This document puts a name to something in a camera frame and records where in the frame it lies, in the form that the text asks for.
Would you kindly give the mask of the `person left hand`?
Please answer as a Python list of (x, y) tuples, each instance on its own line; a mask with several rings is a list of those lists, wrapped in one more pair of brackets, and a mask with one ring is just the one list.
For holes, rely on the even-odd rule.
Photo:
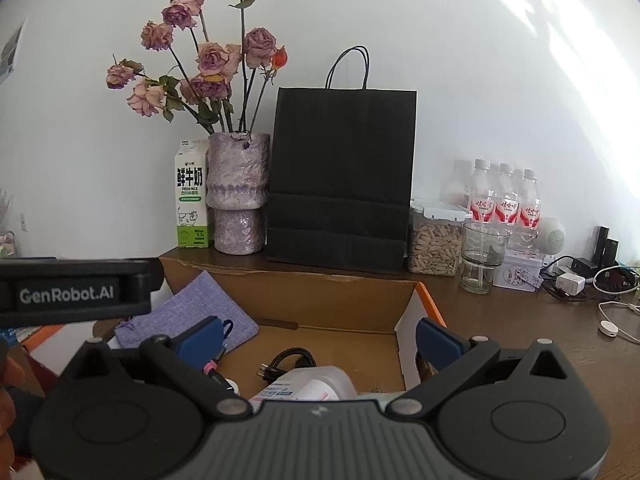
[(25, 372), (8, 356), (9, 346), (4, 339), (1, 339), (1, 462), (0, 474), (2, 479), (11, 478), (11, 468), (14, 462), (14, 447), (9, 436), (9, 428), (15, 419), (14, 402), (6, 392), (6, 387), (17, 387), (24, 382)]

